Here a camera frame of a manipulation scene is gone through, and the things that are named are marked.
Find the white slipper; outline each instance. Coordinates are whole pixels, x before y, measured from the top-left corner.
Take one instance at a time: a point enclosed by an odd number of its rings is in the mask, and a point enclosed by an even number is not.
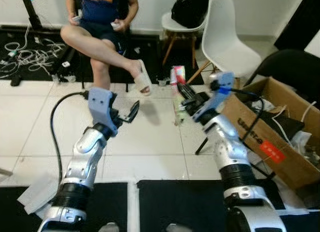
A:
[[[146,70],[145,63],[141,59],[139,59],[139,62],[141,64],[141,74],[134,79],[134,83],[136,84],[136,88],[139,92],[146,87],[149,87],[149,92],[140,92],[144,96],[149,96],[151,94],[152,83]]]

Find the black cable cord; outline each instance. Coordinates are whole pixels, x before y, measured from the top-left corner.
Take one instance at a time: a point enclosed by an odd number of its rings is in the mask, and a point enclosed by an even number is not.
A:
[[[258,166],[256,166],[253,163],[250,163],[251,167],[255,168],[258,172],[260,172],[261,174],[263,174],[266,178],[268,178],[269,174],[267,174],[266,172],[264,172],[262,169],[260,169]]]
[[[244,90],[240,90],[240,89],[235,89],[235,88],[231,88],[230,89],[232,92],[236,92],[239,94],[244,94],[244,95],[249,95],[249,96],[253,96],[255,97],[256,100],[259,100],[261,102],[261,109],[259,110],[257,116],[255,117],[255,120],[252,122],[251,126],[249,127],[249,129],[247,130],[247,132],[244,134],[243,138],[240,140],[241,142],[244,142],[246,140],[246,138],[248,137],[248,135],[250,134],[250,132],[253,130],[253,128],[255,127],[256,123],[258,122],[258,120],[260,119],[263,111],[265,110],[265,102],[264,100],[258,96],[255,93],[252,92],[248,92],[248,91],[244,91]]]
[[[88,95],[88,92],[76,92],[76,93],[71,93],[68,94],[64,97],[62,97],[53,107],[52,112],[51,112],[51,116],[50,116],[50,129],[51,129],[51,135],[53,138],[53,143],[54,143],[54,147],[55,147],[55,152],[56,152],[56,156],[57,156],[57,160],[58,160],[58,167],[59,167],[59,184],[62,181],[62,162],[61,162],[61,155],[60,155],[60,150],[59,150],[59,146],[58,146],[58,142],[57,142],[57,138],[56,138],[56,134],[55,134],[55,130],[54,130],[54,116],[55,116],[55,112],[56,109],[58,108],[58,106],[67,98],[71,97],[71,96],[77,96],[77,95],[81,95],[84,96],[86,98],[86,96]]]

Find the white wall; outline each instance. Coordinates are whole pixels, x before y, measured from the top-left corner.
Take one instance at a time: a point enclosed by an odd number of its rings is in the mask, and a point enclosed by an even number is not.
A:
[[[320,30],[305,48],[305,51],[320,57]]]
[[[302,0],[233,0],[240,35],[278,36]]]
[[[234,0],[237,33],[277,36],[301,0]],[[140,10],[132,29],[160,31],[161,17],[171,10],[175,0],[139,0]],[[33,5],[43,24],[67,23],[65,0],[34,0]],[[28,16],[22,0],[0,0],[0,24],[26,24]]]

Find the black chair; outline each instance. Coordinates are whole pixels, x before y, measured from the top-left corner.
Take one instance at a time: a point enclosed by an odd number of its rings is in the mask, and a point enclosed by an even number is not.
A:
[[[77,11],[81,10],[82,9],[82,0],[75,0],[75,6],[76,6]],[[118,11],[119,11],[119,18],[121,20],[124,20],[128,16],[128,13],[129,13],[128,0],[119,0]],[[131,57],[131,30],[130,30],[130,28],[125,32],[125,37],[126,37],[127,48],[125,51],[121,51],[121,52],[119,51],[119,54],[121,54],[122,56],[129,59]],[[85,73],[88,70],[90,75],[92,75],[92,68],[90,65],[90,58],[80,52],[78,54],[79,54],[79,63],[80,63],[79,68],[80,68],[81,84],[82,84],[82,88],[84,89],[85,88]],[[115,68],[111,66],[109,70],[112,73],[112,70],[114,70],[114,69]],[[133,78],[124,69],[117,69],[117,71],[120,71],[120,70],[121,70],[122,81],[125,81],[125,91],[128,92],[129,91],[129,84],[133,83]]]
[[[244,86],[257,75],[270,77],[294,87],[308,102],[320,107],[320,58],[305,51],[284,49],[271,54],[256,69]]]

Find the white chair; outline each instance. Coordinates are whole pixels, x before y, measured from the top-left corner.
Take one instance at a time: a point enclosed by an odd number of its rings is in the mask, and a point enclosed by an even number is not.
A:
[[[170,51],[176,41],[177,34],[178,33],[186,33],[186,36],[190,37],[192,40],[192,67],[195,68],[195,66],[196,66],[196,39],[197,39],[195,36],[195,32],[198,32],[199,30],[201,30],[205,26],[206,20],[204,20],[203,23],[196,28],[187,28],[187,27],[184,27],[181,24],[177,23],[176,21],[174,21],[171,18],[171,14],[172,14],[171,12],[168,12],[162,16],[162,27],[166,31],[170,32],[168,34],[169,35],[168,40],[169,41],[171,40],[169,47],[166,51],[165,57],[163,59],[162,65],[165,65],[165,63],[168,59]]]
[[[188,83],[211,63],[220,71],[234,72],[239,83],[239,78],[254,72],[262,61],[261,57],[242,43],[237,36],[233,0],[209,0],[207,24],[202,37],[202,51],[208,61]]]

